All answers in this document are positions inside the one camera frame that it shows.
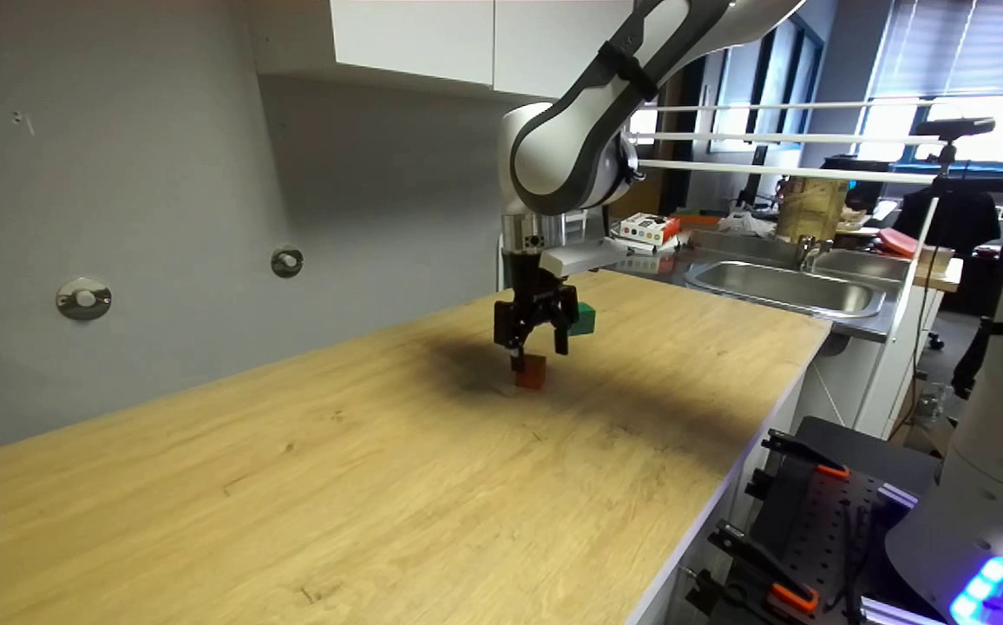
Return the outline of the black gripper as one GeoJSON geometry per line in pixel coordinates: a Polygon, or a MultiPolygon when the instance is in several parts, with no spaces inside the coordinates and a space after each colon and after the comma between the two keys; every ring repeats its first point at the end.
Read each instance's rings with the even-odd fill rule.
{"type": "Polygon", "coordinates": [[[529,211],[503,214],[503,263],[514,289],[510,303],[491,306],[491,342],[524,361],[526,337],[547,322],[554,354],[570,354],[570,328],[577,322],[577,289],[544,269],[536,219],[529,211]]]}

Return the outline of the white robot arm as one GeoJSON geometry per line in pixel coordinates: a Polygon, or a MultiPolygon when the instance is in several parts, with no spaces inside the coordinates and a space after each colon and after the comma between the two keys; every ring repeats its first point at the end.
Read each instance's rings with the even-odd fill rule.
{"type": "Polygon", "coordinates": [[[787,20],[805,0],[634,0],[632,15],[544,103],[524,103],[500,120],[503,259],[510,303],[491,306],[491,343],[510,364],[526,361],[526,337],[547,322],[554,352],[570,352],[578,295],[544,269],[542,214],[601,208],[637,177],[624,140],[628,118],[671,76],[711,51],[745,46],[787,20]]]}

